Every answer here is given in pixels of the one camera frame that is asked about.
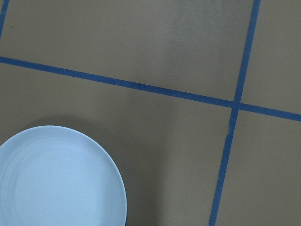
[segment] floor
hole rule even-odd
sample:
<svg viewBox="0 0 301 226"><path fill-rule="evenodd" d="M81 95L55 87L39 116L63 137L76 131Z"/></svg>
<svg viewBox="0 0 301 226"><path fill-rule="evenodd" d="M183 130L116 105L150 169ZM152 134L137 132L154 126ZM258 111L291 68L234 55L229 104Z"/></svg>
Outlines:
<svg viewBox="0 0 301 226"><path fill-rule="evenodd" d="M300 1L0 4L0 144L87 134L127 226L300 225Z"/></svg>

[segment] blue tape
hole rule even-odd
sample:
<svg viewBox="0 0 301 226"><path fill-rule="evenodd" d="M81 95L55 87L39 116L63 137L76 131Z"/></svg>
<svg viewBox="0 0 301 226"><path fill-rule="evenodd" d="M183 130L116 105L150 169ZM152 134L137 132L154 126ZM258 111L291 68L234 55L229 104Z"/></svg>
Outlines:
<svg viewBox="0 0 301 226"><path fill-rule="evenodd" d="M249 28L248 28L248 33L247 33L247 37L246 37L245 49L244 49L244 53L243 53L243 58L242 58L239 76L238 76L238 82L237 82L235 95L234 95L233 107L232 107L230 120L229 120L229 132L226 137L225 144L224 144L224 149L223 149L223 153L222 153L222 161L220 164L220 169L219 169L215 193L214 193L214 199L213 199L210 218L209 218L209 226L215 226L218 209L219 209L219 205L221 202L222 189L223 189L224 180L225 180L225 176L226 176L226 171L227 171L235 126L236 126L236 121L237 121L237 117L238 117L241 96L242 96L242 92L244 89L246 72L247 72L248 63L249 63L249 59L250 59L251 48L252 48L252 43L253 43L253 38L254 38L254 33L255 33L255 28L256 28L256 22L257 22L257 17L258 17L259 5L260 5L260 0L254 0Z"/></svg>
<svg viewBox="0 0 301 226"><path fill-rule="evenodd" d="M137 89L137 90L147 91L151 93L158 93L166 96L178 97L182 99L193 100L193 101L198 101L202 103L208 103L208 104L213 104L213 105L218 105L223 107L232 107L233 105L233 102L229 100L207 97L203 95L192 94L192 93L177 91L173 89L166 89L162 87L156 87L156 86L146 85L146 84L132 82L132 81L125 81L125 80L105 77L101 75L77 72L69 69L63 69L63 68L53 67L48 65L41 65L37 63L31 63L31 62L11 59L2 56L0 56L0 63L36 69L36 70L50 72L50 73L57 73L57 74L67 75L75 78L87 79L87 80L102 82L102 83L111 84L115 86Z"/></svg>
<svg viewBox="0 0 301 226"><path fill-rule="evenodd" d="M1 35L2 35L6 12L8 10L8 2L9 2L9 0L4 0L3 4L2 4L2 9L1 9L1 14L0 14L0 39L1 39Z"/></svg>
<svg viewBox="0 0 301 226"><path fill-rule="evenodd" d="M254 112L259 114L266 114L270 116L275 116L283 119L290 119L294 121L301 121L301 114L291 113L291 112L284 112L280 110L275 110L266 107L259 107L254 105L248 104L240 104L239 107L243 111Z"/></svg>

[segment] plate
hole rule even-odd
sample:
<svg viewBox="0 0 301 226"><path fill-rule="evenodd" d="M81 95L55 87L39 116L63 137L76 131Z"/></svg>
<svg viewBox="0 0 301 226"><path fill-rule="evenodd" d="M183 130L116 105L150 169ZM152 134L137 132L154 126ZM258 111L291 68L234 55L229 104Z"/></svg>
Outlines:
<svg viewBox="0 0 301 226"><path fill-rule="evenodd" d="M120 173L88 136L39 126L0 147L0 226L124 226L126 215Z"/></svg>

